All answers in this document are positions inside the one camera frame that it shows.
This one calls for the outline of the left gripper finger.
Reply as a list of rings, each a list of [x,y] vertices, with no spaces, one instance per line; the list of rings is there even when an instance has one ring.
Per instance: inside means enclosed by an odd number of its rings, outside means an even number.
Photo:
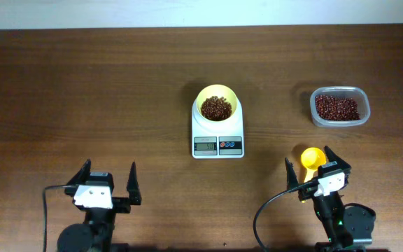
[[[91,160],[87,159],[80,170],[68,181],[68,186],[83,184],[88,180],[91,169]]]
[[[139,182],[136,173],[136,163],[133,162],[129,171],[129,178],[126,186],[127,193],[129,195],[129,201],[131,205],[141,205],[142,196],[139,189]]]

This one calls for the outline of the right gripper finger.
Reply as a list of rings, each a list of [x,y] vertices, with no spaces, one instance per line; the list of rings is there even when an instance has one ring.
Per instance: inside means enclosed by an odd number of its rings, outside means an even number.
[[[336,155],[330,147],[325,146],[324,150],[329,162],[336,162],[341,169],[349,168],[349,164],[341,159],[338,155]]]
[[[299,182],[297,180],[297,175],[293,168],[293,163],[289,159],[285,158],[285,169],[286,169],[286,185],[288,191],[296,191],[299,187]]]

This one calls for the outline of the yellow measuring scoop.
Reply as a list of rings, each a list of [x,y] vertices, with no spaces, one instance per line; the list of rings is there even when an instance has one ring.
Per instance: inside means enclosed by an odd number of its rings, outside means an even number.
[[[304,183],[307,183],[313,179],[319,166],[326,164],[326,156],[321,149],[310,147],[301,154],[301,164],[306,169]]]

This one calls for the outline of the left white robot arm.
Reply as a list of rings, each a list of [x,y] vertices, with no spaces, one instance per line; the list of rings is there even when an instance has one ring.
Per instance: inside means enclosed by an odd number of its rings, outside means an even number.
[[[92,172],[87,160],[64,186],[64,193],[73,205],[85,213],[82,223],[66,227],[57,240],[58,251],[110,251],[115,217],[129,214],[132,206],[139,206],[142,196],[133,162],[127,180],[126,197],[114,197],[113,175]]]

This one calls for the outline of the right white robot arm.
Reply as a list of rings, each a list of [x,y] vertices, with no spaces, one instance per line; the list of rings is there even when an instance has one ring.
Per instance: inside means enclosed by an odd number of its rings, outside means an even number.
[[[372,244],[376,213],[367,206],[341,201],[339,191],[348,185],[351,166],[324,147],[327,162],[318,167],[318,175],[299,183],[293,164],[285,159],[287,189],[298,193],[299,201],[311,200],[316,217],[322,223],[327,242],[318,242],[316,251],[365,251]]]

